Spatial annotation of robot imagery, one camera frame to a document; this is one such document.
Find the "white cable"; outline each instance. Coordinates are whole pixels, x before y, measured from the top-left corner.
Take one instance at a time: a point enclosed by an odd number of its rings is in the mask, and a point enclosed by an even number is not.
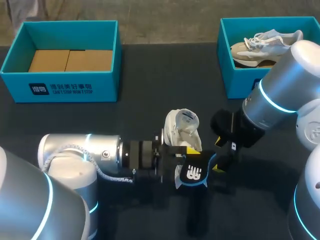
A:
[[[109,176],[104,174],[100,167],[98,166],[97,162],[94,160],[94,158],[91,156],[90,152],[87,151],[86,149],[84,149],[82,146],[79,145],[75,145],[75,144],[68,144],[68,145],[64,145],[62,147],[59,147],[57,150],[55,150],[45,161],[44,161],[44,165],[42,168],[43,172],[48,172],[51,162],[52,160],[57,156],[57,154],[60,154],[61,152],[63,152],[66,149],[75,149],[75,150],[79,150],[81,151],[84,155],[87,156],[87,160],[89,162],[91,162],[96,169],[96,172],[100,175],[100,177],[102,177],[105,180],[108,181],[112,181],[112,182],[122,182],[122,183],[130,183],[132,184],[134,181],[131,178],[128,177],[114,177],[114,176]]]

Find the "white shoe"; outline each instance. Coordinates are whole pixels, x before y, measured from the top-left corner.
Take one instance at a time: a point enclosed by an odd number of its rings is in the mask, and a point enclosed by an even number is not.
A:
[[[188,146],[202,151],[197,131],[198,116],[188,109],[171,110],[165,118],[164,142],[168,146]]]
[[[273,29],[257,33],[253,38],[244,38],[244,42],[234,44],[230,50],[233,60],[237,63],[256,67],[265,60],[277,62],[292,44],[303,38],[300,30],[285,34]]]

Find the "shoe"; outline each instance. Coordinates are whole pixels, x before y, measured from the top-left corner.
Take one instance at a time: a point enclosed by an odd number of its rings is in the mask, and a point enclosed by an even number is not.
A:
[[[265,60],[277,62],[281,56],[297,41],[303,39],[303,33],[279,33],[276,30],[257,33],[253,38],[244,38],[231,46],[233,60],[247,67],[256,67]]]
[[[165,118],[164,142],[168,146],[188,146],[202,151],[197,131],[198,116],[188,109],[171,110]]]

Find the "concrete floor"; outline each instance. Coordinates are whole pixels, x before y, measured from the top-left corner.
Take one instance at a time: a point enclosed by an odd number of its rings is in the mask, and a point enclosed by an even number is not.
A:
[[[126,44],[216,42],[220,18],[227,17],[320,20],[319,0],[46,0],[46,5],[52,21],[118,20]],[[0,0],[0,46],[12,39],[5,0]]]

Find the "blue cardboard box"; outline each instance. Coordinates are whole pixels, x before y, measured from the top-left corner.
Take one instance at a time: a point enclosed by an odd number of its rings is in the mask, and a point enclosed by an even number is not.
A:
[[[112,50],[111,68],[28,72],[36,50]],[[0,73],[16,103],[116,102],[121,52],[117,21],[24,22]]]
[[[217,55],[224,88],[229,99],[244,99],[271,69],[236,68],[230,47],[253,38],[256,33],[275,29],[279,33],[303,32],[303,39],[320,45],[320,25],[312,16],[222,18],[217,40]]]

